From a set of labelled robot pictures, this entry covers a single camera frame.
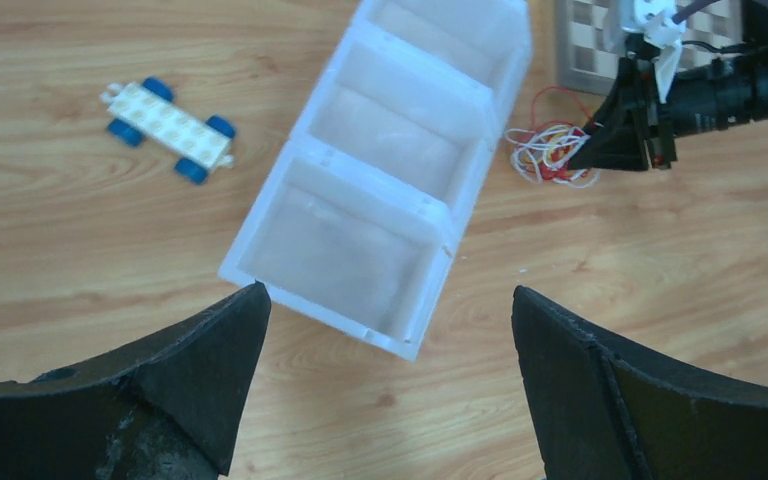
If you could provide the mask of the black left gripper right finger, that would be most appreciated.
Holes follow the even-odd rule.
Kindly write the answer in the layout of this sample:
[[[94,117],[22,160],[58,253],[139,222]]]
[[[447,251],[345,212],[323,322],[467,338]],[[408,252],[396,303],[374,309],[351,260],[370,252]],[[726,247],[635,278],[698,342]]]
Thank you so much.
[[[539,292],[512,331],[549,479],[768,479],[768,387],[659,353]]]

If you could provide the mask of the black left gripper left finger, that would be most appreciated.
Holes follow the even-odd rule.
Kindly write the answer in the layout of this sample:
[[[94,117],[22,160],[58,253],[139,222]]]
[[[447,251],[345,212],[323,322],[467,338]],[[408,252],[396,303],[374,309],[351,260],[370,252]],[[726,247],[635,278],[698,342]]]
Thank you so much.
[[[227,475],[271,306],[253,283],[107,353],[0,382],[0,479]]]

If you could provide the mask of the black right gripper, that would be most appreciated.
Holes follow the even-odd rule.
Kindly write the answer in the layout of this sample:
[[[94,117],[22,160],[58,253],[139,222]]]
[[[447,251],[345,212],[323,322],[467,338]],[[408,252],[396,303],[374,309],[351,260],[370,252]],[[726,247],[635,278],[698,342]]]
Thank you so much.
[[[587,139],[568,170],[667,170],[677,160],[672,118],[655,76],[655,60],[664,54],[641,33],[630,34],[625,47],[607,97],[582,127]]]

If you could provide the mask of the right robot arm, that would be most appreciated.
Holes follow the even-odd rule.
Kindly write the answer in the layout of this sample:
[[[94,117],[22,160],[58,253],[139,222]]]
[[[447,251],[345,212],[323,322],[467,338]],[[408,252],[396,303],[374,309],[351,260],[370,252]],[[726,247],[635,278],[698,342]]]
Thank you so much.
[[[708,5],[612,3],[604,43],[619,56],[616,77],[583,126],[585,139],[570,154],[568,169],[668,169],[678,138],[768,120],[768,1],[742,2],[741,42],[682,71],[687,24]]]

